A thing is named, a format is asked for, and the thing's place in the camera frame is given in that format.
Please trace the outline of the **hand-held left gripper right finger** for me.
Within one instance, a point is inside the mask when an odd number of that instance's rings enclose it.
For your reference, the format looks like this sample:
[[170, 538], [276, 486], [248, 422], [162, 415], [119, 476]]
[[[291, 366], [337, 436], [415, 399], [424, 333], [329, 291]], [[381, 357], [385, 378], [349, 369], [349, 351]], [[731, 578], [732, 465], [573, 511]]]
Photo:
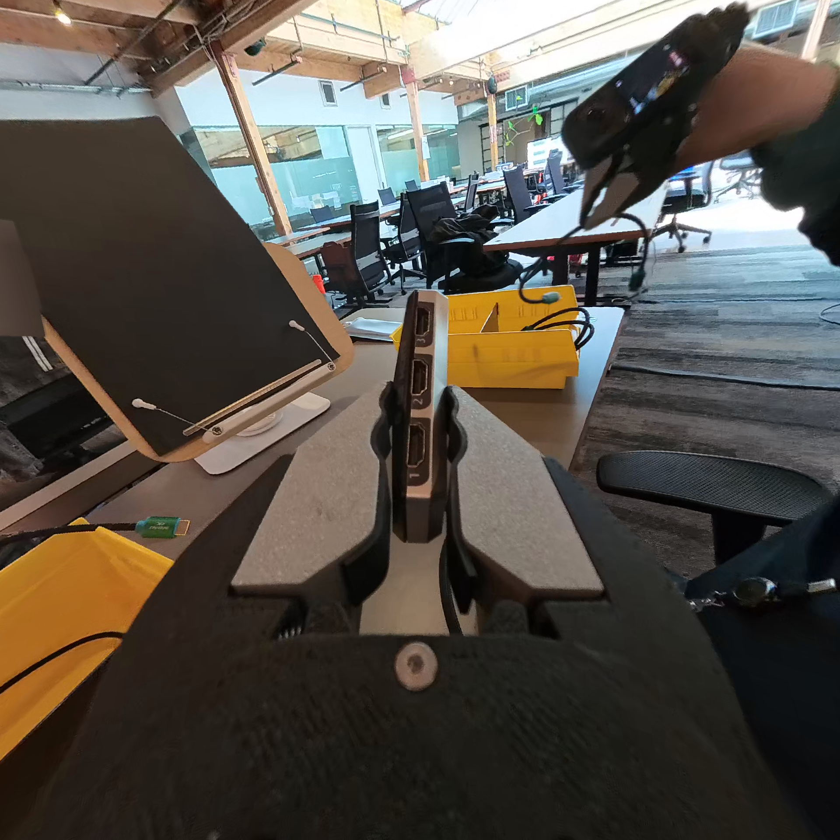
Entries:
[[600, 600], [605, 585], [553, 463], [466, 391], [450, 386], [447, 403], [444, 567], [457, 612]]

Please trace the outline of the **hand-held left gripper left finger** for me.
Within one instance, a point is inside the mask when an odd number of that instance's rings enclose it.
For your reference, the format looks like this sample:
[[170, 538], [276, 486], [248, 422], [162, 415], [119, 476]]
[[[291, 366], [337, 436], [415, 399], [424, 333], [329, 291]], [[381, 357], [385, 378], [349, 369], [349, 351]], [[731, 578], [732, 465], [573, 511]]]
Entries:
[[389, 569], [392, 383], [298, 447], [233, 579], [233, 592], [359, 606]]

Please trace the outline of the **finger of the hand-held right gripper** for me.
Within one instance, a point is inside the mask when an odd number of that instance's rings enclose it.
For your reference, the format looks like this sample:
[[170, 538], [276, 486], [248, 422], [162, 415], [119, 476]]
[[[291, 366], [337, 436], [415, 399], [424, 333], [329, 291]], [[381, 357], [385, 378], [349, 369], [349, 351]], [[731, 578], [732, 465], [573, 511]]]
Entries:
[[654, 191], [654, 183], [644, 182], [635, 172], [619, 172], [606, 185], [603, 195], [591, 209], [591, 229], [605, 224], [646, 199]]
[[607, 156], [585, 173], [579, 215], [580, 227], [586, 227], [590, 224], [595, 201], [603, 192], [605, 185], [612, 179], [613, 169], [613, 157]]

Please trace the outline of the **grey hdmi switch box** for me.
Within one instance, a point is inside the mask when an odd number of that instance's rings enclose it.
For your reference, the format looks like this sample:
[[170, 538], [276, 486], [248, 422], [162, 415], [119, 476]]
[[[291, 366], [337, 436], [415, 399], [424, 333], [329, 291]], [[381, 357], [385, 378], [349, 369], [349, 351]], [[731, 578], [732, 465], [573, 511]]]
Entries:
[[392, 401], [393, 530], [427, 543], [443, 529], [448, 474], [448, 299], [435, 290], [408, 298]]

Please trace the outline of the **yellow storage bin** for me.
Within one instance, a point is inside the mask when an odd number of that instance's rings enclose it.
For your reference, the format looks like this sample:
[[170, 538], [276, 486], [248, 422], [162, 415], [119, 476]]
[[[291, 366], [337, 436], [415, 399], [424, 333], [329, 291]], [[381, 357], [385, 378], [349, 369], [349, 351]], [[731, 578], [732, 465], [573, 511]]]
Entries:
[[579, 312], [570, 288], [555, 305], [527, 304], [515, 290], [448, 297], [448, 385], [561, 390], [579, 372]]
[[106, 662], [172, 564], [99, 529], [47, 538], [2, 569], [2, 760]]

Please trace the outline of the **person's right hand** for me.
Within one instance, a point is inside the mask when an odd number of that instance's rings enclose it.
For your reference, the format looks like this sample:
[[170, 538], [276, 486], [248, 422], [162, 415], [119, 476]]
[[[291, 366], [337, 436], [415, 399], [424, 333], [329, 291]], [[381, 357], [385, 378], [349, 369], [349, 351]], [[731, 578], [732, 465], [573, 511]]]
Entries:
[[834, 64], [741, 47], [703, 91], [670, 174], [808, 128], [837, 86]]

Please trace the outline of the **background wooden desk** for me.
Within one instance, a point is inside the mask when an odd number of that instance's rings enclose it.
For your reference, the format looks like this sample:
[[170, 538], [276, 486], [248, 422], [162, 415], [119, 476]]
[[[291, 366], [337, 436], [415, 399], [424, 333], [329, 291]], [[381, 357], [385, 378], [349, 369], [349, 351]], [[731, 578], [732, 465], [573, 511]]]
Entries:
[[651, 196], [630, 207], [628, 213], [633, 219], [611, 219], [583, 232], [576, 229], [582, 192], [573, 192], [502, 232], [487, 242], [484, 250], [487, 253], [508, 251], [523, 256], [553, 257], [554, 286], [569, 283], [569, 256], [586, 255], [583, 303], [586, 307], [594, 306], [598, 298], [602, 249], [649, 236], [655, 229], [666, 190], [666, 184], [662, 184]]
[[297, 259], [322, 256], [327, 250], [338, 246], [337, 256], [350, 256], [352, 266], [370, 267], [382, 258], [382, 244], [379, 237], [382, 213], [375, 204], [351, 205], [351, 214], [332, 219], [326, 225], [298, 231], [286, 236], [282, 243], [265, 242], [273, 257], [279, 255], [279, 248], [285, 248]]

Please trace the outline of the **green plant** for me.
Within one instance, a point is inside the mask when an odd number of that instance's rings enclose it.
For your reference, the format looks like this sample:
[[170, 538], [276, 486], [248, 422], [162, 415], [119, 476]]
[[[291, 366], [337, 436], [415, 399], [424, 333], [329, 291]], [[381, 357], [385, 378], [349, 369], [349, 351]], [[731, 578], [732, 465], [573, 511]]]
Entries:
[[539, 105], [534, 104], [527, 113], [513, 115], [501, 124], [503, 147], [506, 154], [515, 154], [518, 144], [527, 144], [544, 136], [545, 117]]

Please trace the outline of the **black jacket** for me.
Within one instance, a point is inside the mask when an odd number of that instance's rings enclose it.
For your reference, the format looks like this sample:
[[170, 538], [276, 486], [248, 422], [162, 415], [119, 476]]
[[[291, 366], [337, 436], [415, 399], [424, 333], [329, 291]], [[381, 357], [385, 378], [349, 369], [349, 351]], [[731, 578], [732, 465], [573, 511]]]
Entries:
[[507, 229], [512, 225], [513, 222], [508, 217], [499, 214], [497, 205], [477, 205], [469, 213], [436, 219], [427, 235], [427, 241], [441, 245], [455, 239], [470, 238], [483, 245], [498, 236], [503, 228]]

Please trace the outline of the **white tray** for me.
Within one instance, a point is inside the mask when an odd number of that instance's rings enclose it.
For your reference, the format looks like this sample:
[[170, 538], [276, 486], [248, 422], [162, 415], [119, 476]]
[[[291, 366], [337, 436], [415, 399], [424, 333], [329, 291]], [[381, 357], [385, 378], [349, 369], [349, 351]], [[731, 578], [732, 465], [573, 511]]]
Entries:
[[341, 323], [353, 341], [392, 343], [393, 337], [403, 327], [402, 322], [378, 318], [354, 318]]

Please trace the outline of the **group of black office chairs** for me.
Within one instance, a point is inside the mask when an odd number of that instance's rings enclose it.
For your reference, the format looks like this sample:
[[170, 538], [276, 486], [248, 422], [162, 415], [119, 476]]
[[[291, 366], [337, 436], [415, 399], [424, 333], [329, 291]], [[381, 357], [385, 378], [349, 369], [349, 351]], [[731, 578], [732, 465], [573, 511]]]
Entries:
[[[539, 254], [542, 260], [537, 268], [547, 272], [547, 265], [553, 262], [566, 281], [566, 269], [562, 259], [589, 255], [589, 265], [595, 269], [595, 250], [606, 250], [606, 263], [611, 265], [621, 259], [637, 259], [644, 262], [644, 250], [658, 236], [668, 236], [677, 243], [678, 252], [685, 250], [689, 235], [702, 237], [704, 245], [709, 244], [713, 232], [703, 227], [686, 224], [683, 216], [705, 212], [721, 196], [729, 193], [747, 193], [755, 197], [761, 184], [761, 169], [750, 152], [724, 157], [673, 175], [667, 180], [663, 202], [659, 208], [656, 225], [647, 234], [632, 220], [626, 221], [631, 228], [624, 234], [609, 234], [606, 239], [594, 241], [586, 232], [573, 233], [572, 238], [583, 237], [586, 243], [570, 243], [565, 239], [558, 247], [563, 251], [558, 257], [543, 251], [548, 247], [539, 238], [527, 241], [526, 252]], [[457, 215], [449, 200], [436, 187], [430, 187], [433, 194], [416, 192], [419, 218], [404, 199], [396, 221], [406, 240], [399, 238], [381, 244], [377, 238], [379, 223], [375, 211], [365, 211], [358, 206], [353, 211], [350, 239], [345, 244], [325, 245], [322, 261], [330, 282], [336, 291], [350, 298], [357, 298], [380, 285], [389, 273], [389, 266], [400, 266], [403, 262], [421, 256], [421, 269], [411, 271], [414, 277], [425, 279], [431, 287], [439, 279], [442, 290], [447, 293], [468, 293], [498, 289], [503, 280], [512, 280], [513, 259], [508, 256], [510, 246], [486, 252], [483, 246], [499, 235], [510, 231], [502, 226], [502, 219], [494, 216], [489, 206], [480, 206], [466, 215]]]

